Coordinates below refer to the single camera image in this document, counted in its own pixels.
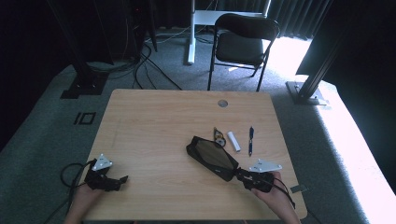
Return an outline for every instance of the black chair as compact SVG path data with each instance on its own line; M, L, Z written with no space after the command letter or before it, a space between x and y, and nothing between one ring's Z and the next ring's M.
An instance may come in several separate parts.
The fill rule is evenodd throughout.
M278 34L279 26L276 21L264 17L241 16L233 13L221 15L215 23L207 90L210 91L215 64L235 66L237 63L244 65L238 66L240 68L253 69L254 73L251 77L254 77L261 64L263 64L262 74L256 90L259 91L270 48ZM262 44L263 40L269 41L265 51Z

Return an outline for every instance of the white bracket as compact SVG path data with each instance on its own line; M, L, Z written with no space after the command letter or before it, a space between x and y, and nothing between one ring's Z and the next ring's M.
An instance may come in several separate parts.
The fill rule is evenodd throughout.
M93 171L98 171L110 167L113 165L113 162L108 160L103 154L100 154L100 157L96 161L96 164L92 167Z
M280 164L275 164L270 161L258 159L257 162L254 163L253 166L250 166L248 169L250 172L264 173L269 171L281 170L282 166Z

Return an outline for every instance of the table top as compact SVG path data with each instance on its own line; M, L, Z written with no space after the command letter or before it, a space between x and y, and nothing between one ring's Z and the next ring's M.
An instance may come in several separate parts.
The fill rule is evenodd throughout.
M219 106L226 101L227 106ZM248 155L253 126L253 154ZM187 154L196 135L224 147L247 169L257 159L281 164L286 186L298 185L271 97L263 92L114 90L88 161L104 154L109 178L129 176L92 208L88 220L240 220L278 217L236 177L226 182ZM240 147L226 136L233 132ZM291 193L299 218L306 216L301 192Z

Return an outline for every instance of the stand base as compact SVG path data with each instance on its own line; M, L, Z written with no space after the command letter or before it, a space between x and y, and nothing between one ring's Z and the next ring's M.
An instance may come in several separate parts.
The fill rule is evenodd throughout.
M320 93L319 89L317 89L314 92L314 94L308 99L303 99L299 97L298 93L303 85L304 85L303 82L294 82L294 81L286 82L286 86L288 87L291 97L293 98L293 102L296 105L327 105L328 104L328 102L325 99L323 99L323 96Z
M80 86L78 84L78 76L74 79L70 89L64 91L61 99L77 99L80 95L100 95L106 85L109 73L99 73L92 71L95 79L89 86Z

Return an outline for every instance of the black pouch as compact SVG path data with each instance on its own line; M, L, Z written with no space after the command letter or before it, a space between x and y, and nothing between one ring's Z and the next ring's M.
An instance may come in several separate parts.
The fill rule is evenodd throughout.
M217 142L194 136L187 153L225 181L233 179L239 163Z

